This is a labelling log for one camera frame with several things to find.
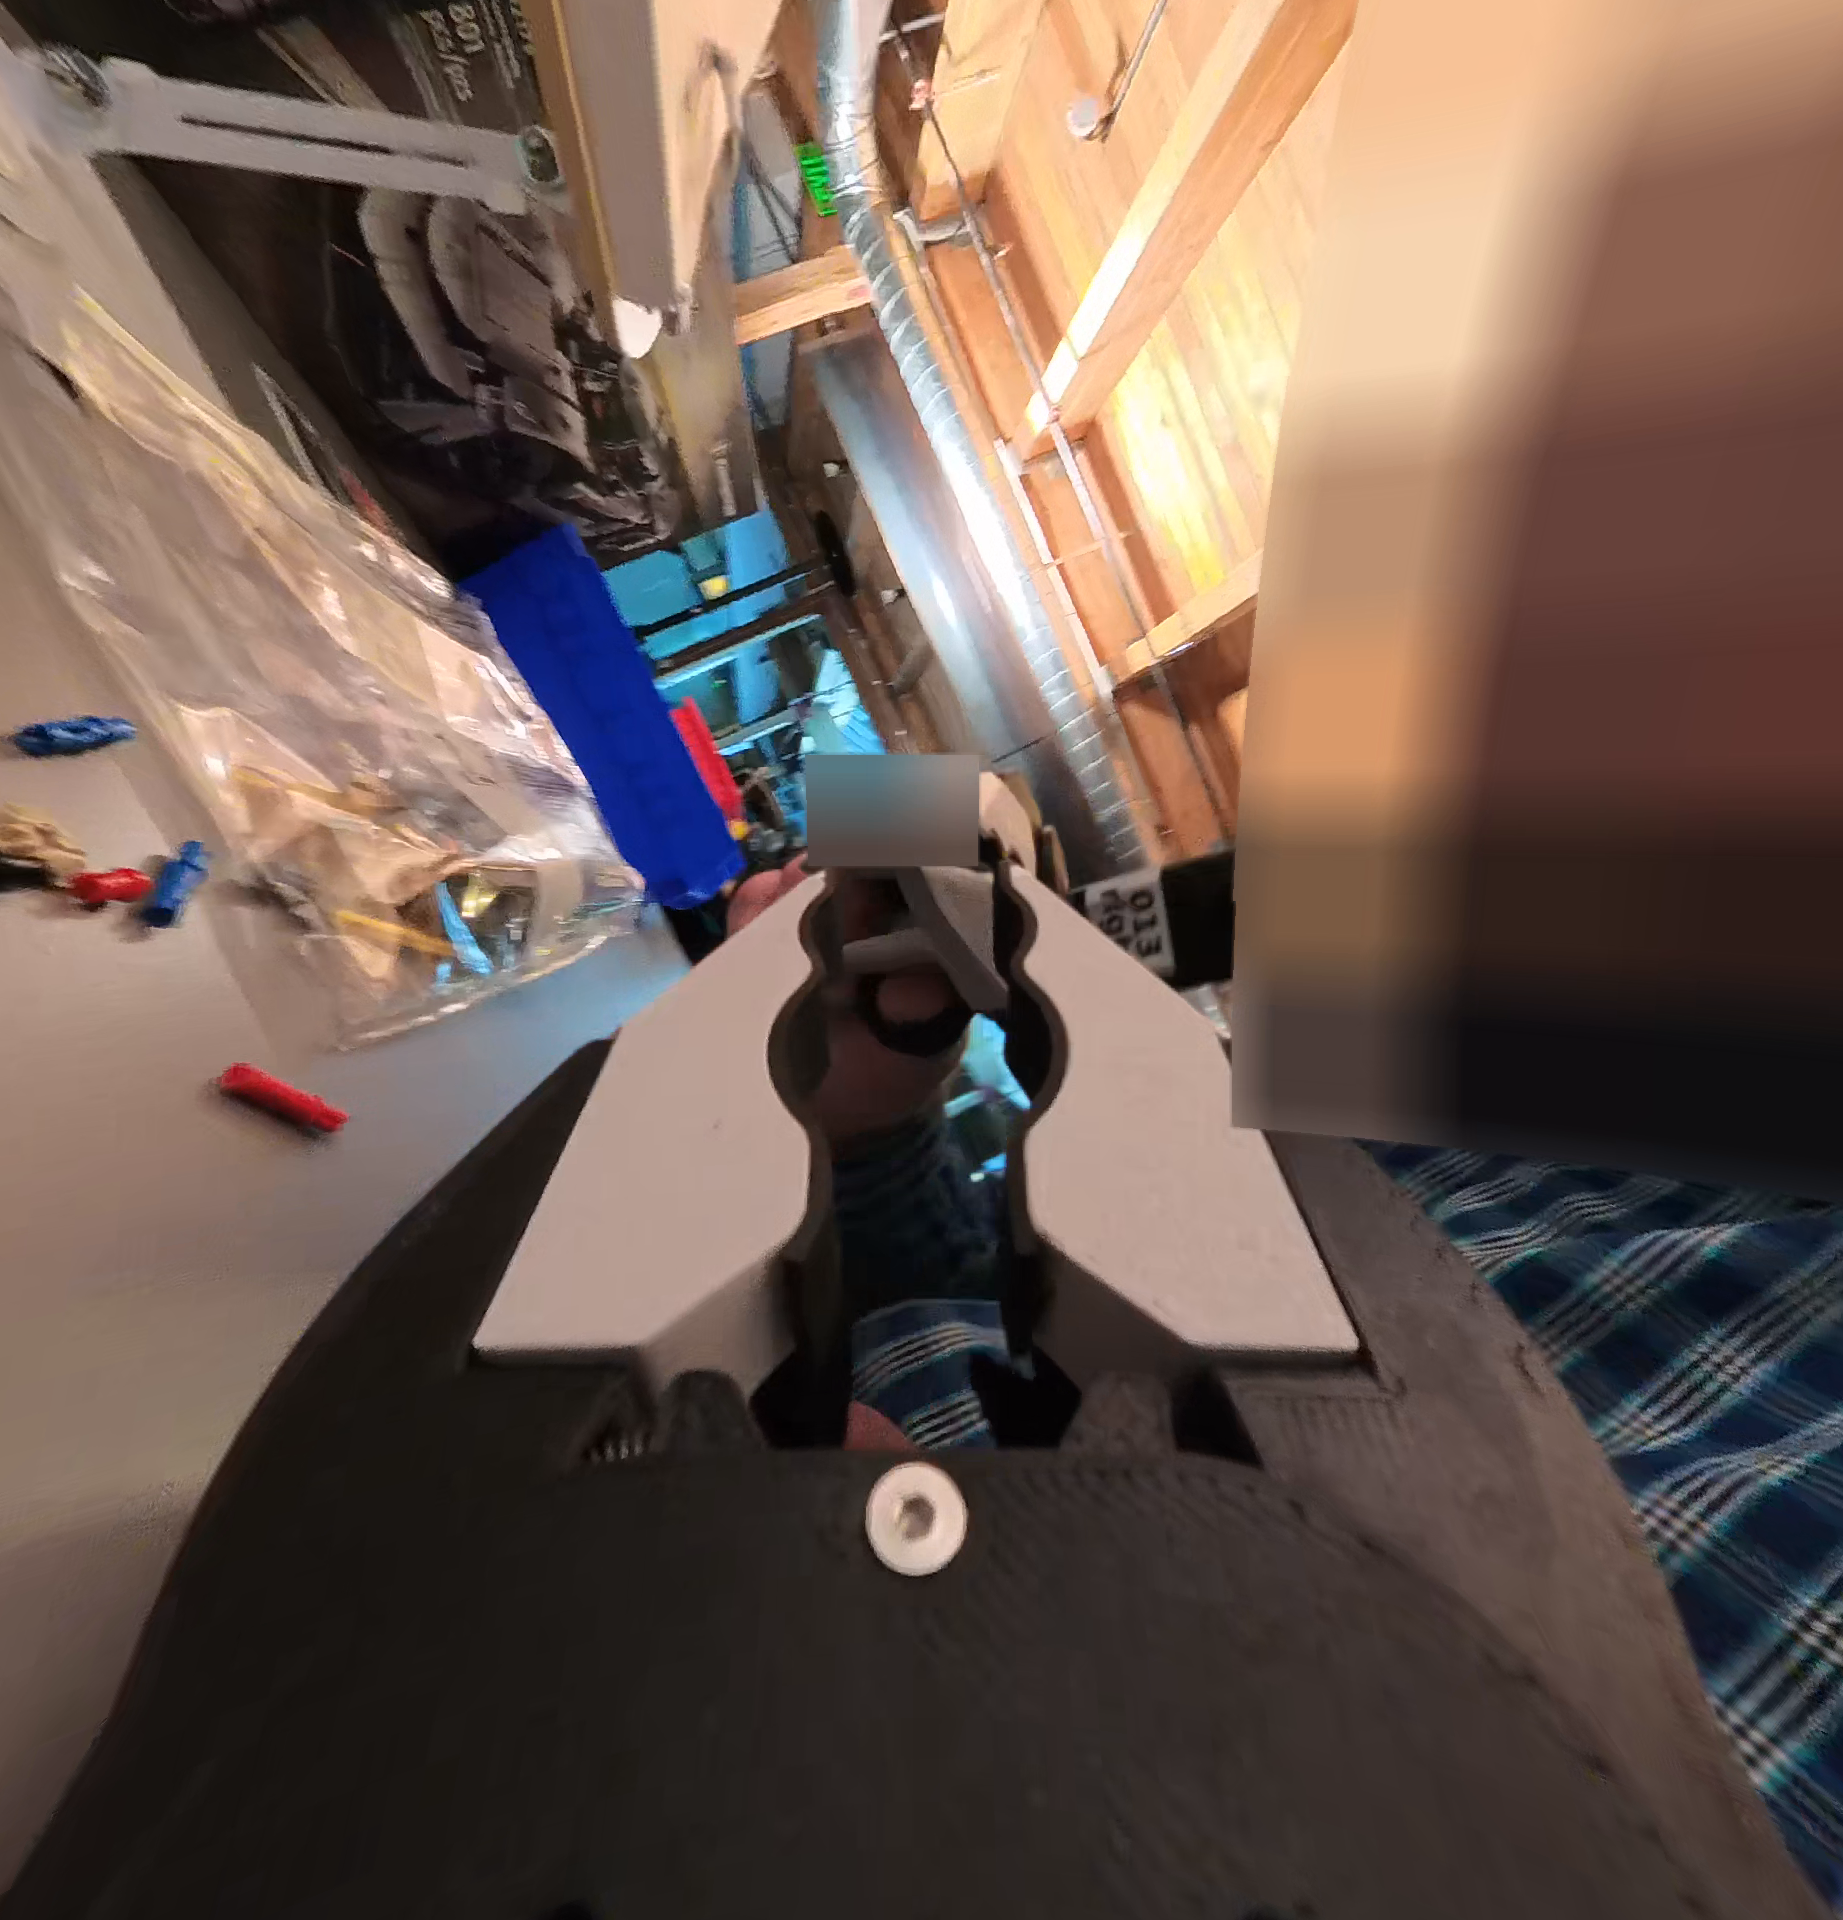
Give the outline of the white metal bracket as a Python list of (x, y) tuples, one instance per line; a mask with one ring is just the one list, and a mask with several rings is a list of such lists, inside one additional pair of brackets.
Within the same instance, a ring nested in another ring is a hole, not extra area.
[(24, 57), (39, 120), (86, 155), (127, 155), (361, 189), (469, 200), (499, 216), (563, 205), (549, 132), (486, 132), (306, 96), (165, 78), (73, 46)]

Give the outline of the red plastic bin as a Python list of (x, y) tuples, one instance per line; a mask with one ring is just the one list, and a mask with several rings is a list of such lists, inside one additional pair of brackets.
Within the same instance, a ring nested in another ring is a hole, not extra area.
[(693, 697), (682, 697), (671, 706), (671, 721), (690, 751), (690, 760), (705, 791), (719, 805), (722, 816), (729, 824), (729, 836), (744, 839), (746, 836), (744, 785), (733, 777), (723, 754), (719, 751), (719, 734), (710, 733), (701, 706)]

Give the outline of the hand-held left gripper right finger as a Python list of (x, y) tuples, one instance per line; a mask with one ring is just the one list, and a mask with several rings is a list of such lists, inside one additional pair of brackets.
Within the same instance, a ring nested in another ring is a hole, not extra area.
[(1047, 1066), (1011, 1150), (1032, 1348), (1077, 1410), (1131, 1397), (1173, 1437), (1212, 1393), (1366, 1397), (1366, 1338), (1294, 1188), (1230, 1106), (1215, 1024), (1009, 867), (1011, 983)]

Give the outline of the long red lego pin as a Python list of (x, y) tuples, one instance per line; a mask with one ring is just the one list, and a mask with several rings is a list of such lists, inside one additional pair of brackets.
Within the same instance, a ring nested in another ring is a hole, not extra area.
[(304, 1134), (333, 1136), (351, 1124), (351, 1112), (330, 1100), (295, 1089), (253, 1063), (230, 1063), (218, 1072), (215, 1090), (241, 1106), (264, 1112)]

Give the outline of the blue plastic bin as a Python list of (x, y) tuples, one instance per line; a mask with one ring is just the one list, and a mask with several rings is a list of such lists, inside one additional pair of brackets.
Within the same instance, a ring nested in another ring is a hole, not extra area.
[(556, 525), (465, 581), (543, 706), (621, 858), (660, 906), (701, 906), (744, 855), (598, 560)]

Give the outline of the silver ventilation duct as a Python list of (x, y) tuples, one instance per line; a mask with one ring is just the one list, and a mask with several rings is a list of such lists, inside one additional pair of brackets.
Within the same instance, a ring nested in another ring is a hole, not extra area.
[(813, 3), (812, 16), (840, 236), (884, 333), (884, 345), (834, 344), (816, 389), (982, 758), (1029, 778), (1077, 879), (1147, 867), (1150, 816), (1116, 748), (1116, 717), (1062, 642), (1000, 457), (968, 412), (921, 251), (894, 222), (876, 146), (890, 3)]

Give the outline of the beige flat panel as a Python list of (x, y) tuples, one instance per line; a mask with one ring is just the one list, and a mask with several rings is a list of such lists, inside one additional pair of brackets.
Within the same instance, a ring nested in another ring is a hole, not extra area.
[(780, 3), (549, 6), (619, 298), (660, 318), (693, 304), (723, 151), (776, 16)]

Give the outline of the dark lego set box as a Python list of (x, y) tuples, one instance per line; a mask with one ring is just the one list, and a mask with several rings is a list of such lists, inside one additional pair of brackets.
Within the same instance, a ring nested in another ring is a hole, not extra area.
[[(549, 141), (522, 3), (122, 3), (131, 57), (193, 85)], [(146, 161), (251, 318), (469, 573), (567, 525), (602, 564), (761, 502), (735, 367), (628, 351), (551, 211), (416, 188)]]

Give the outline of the blue plaid shirt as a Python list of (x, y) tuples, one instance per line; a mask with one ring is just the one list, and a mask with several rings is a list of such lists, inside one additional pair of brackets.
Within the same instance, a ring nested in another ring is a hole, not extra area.
[(1843, 1207), (1366, 1140), (1551, 1363), (1843, 1916)]

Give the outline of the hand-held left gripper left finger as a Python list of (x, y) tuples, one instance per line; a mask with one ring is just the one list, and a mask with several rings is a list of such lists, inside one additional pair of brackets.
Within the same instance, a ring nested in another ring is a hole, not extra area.
[(840, 879), (805, 876), (605, 1047), (473, 1330), (493, 1369), (613, 1369), (671, 1421), (719, 1382), (764, 1444), (834, 1444), (844, 1308), (831, 1079)]

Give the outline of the large clear bag of lego parts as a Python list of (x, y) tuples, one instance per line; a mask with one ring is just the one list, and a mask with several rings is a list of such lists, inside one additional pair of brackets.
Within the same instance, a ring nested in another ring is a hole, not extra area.
[(95, 297), (31, 451), (51, 570), (286, 910), (344, 1043), (469, 1013), (640, 933), (646, 879), (477, 600), (308, 487)]

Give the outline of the person's right hand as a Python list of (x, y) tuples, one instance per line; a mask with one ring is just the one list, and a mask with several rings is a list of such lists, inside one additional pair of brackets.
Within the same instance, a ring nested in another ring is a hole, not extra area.
[[(780, 901), (792, 901), (789, 917), (799, 927), (805, 905), (794, 891), (807, 882), (803, 858), (746, 876), (729, 893), (723, 933), (740, 934)], [(836, 898), (816, 917), (816, 933), (834, 934), (843, 955), (914, 929), (897, 882), (872, 876), (843, 876)], [(970, 1020), (972, 1011), (930, 955), (903, 966), (876, 963), (871, 971), (819, 963), (807, 1011), (789, 1023), (794, 1063), (787, 1084), (840, 1155), (856, 1140), (940, 1109)]]

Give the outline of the wooden ceiling beam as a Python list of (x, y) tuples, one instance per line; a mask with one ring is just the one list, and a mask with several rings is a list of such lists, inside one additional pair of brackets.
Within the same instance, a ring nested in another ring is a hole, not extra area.
[(1018, 455), (1029, 457), (1102, 419), (1355, 24), (1357, 3), (1243, 3), (1230, 16), (1036, 377)]

